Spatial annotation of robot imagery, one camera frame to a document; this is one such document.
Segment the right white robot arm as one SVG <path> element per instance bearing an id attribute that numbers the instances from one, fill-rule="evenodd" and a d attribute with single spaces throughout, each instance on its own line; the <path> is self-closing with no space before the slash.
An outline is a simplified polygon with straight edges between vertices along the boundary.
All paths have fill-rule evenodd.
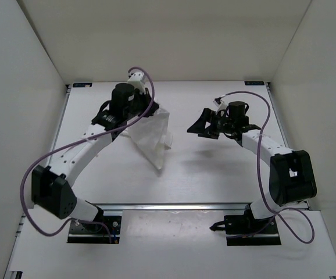
<path id="1" fill-rule="evenodd" d="M 217 107 L 217 110 L 205 108 L 188 133 L 215 140 L 224 134 L 269 167 L 269 190 L 249 205 L 250 214 L 242 219 L 245 230 L 255 233 L 263 227 L 263 219 L 290 203 L 316 196 L 314 172 L 306 151 L 294 151 L 263 135 L 260 127 L 250 124 L 246 114 L 249 105 L 243 101 L 220 102 Z"/>

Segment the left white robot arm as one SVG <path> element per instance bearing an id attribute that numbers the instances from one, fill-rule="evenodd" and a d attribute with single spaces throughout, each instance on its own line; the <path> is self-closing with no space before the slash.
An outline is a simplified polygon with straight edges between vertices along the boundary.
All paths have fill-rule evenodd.
<path id="1" fill-rule="evenodd" d="M 103 226 L 103 213 L 97 205 L 77 198 L 72 187 L 85 167 L 140 116 L 151 117 L 159 105 L 152 100 L 142 81 L 118 83 L 112 97 L 104 102 L 81 137 L 81 143 L 68 147 L 47 167 L 36 166 L 31 173 L 31 200 L 59 219 L 80 220 L 90 231 Z"/>

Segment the white pleated skirt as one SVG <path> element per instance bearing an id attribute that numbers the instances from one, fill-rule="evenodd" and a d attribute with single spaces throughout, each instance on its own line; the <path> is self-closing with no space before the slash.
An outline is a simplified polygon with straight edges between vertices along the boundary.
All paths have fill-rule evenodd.
<path id="1" fill-rule="evenodd" d="M 165 151 L 171 149 L 173 135 L 168 130 L 170 113 L 159 108 L 152 116 L 144 117 L 122 132 L 129 137 L 156 170 L 164 164 Z"/>

